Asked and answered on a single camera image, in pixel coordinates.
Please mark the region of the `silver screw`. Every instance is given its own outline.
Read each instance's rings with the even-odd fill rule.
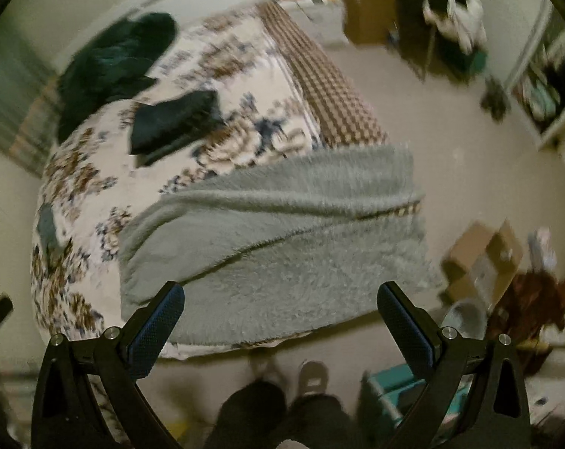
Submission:
[[[454,327],[445,327],[442,330],[442,335],[446,337],[446,339],[455,339],[457,337],[457,329]]]
[[[59,346],[64,341],[64,335],[62,334],[54,334],[50,339],[50,344],[52,346]]]
[[[509,346],[509,344],[511,344],[511,338],[506,334],[499,335],[498,340],[500,341],[501,344],[504,344],[505,346]]]
[[[106,336],[108,339],[116,339],[117,337],[119,337],[119,334],[120,334],[119,327],[108,327],[104,331],[104,336]]]

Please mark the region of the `plaid curtain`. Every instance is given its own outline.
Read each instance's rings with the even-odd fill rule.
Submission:
[[[56,75],[0,18],[0,149],[41,176],[59,119]]]

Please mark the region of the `gray fuzzy blanket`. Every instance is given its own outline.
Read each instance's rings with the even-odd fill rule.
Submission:
[[[120,235],[122,317],[162,285],[184,285],[170,341],[230,345],[280,339],[376,310],[442,283],[425,260],[422,199],[408,150],[320,150],[243,169],[168,195]]]

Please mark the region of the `floral blanket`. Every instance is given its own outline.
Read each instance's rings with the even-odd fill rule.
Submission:
[[[38,213],[32,297],[46,340],[57,332],[71,340],[95,337],[124,324],[118,235],[161,195],[322,146],[310,106],[254,8],[182,30],[148,75],[159,79],[156,85],[134,100],[102,107],[54,151],[45,168],[38,207],[50,205],[59,247],[44,251]],[[129,135],[139,103],[195,89],[218,91],[227,126],[150,168],[137,168]],[[168,343],[162,356],[185,359],[232,348]]]

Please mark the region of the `brown box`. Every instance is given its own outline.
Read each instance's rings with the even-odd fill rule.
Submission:
[[[357,45],[383,44],[395,28],[397,0],[344,0],[344,34]]]
[[[452,301],[477,297],[494,307],[508,289],[523,258],[509,222],[498,231],[475,222],[442,262]]]

